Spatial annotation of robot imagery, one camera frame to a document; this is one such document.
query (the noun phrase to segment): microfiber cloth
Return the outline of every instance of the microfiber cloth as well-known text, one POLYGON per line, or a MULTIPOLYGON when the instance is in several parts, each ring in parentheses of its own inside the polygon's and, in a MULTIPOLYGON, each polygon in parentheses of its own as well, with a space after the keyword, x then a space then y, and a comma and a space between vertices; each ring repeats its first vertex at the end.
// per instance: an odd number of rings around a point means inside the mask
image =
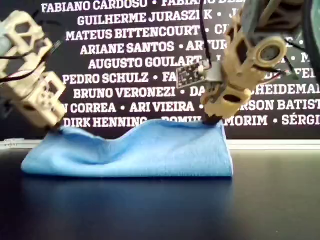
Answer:
POLYGON ((82 177, 231 177, 222 122, 148 120, 117 139, 80 128, 49 133, 22 162, 28 174, 82 177))

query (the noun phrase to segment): black table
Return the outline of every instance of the black table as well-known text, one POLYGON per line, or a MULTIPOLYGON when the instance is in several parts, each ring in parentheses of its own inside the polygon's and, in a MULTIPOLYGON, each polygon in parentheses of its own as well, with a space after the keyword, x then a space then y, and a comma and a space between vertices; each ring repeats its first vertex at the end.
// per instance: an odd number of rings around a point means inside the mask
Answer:
POLYGON ((0 153, 0 240, 319 240, 320 152, 234 151, 229 178, 70 179, 0 153))

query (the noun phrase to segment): blue towel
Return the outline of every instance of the blue towel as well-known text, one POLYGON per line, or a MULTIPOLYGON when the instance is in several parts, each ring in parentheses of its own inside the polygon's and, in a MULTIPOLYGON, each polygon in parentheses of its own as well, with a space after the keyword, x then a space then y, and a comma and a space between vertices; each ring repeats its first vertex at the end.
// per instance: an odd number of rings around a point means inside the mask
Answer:
POLYGON ((85 130, 48 134, 22 163, 28 174, 65 177, 231 177, 222 122, 148 120, 106 140, 85 130))

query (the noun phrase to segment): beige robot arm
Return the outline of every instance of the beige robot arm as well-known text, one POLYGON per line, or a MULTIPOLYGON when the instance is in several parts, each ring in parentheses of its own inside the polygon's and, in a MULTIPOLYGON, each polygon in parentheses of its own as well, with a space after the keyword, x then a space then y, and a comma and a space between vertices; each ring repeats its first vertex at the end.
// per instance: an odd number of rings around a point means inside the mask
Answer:
POLYGON ((38 128, 54 128, 66 114, 59 100, 66 87, 41 62, 52 47, 42 27, 26 12, 14 11, 0 22, 0 97, 38 128), (14 56, 24 57, 8 59, 14 56), (23 79, 10 80, 33 70, 23 79))
POLYGON ((177 69, 177 88, 205 85, 204 123, 228 119, 251 99, 287 54, 284 36, 300 32, 304 0, 247 0, 226 31, 221 62, 202 61, 177 69))

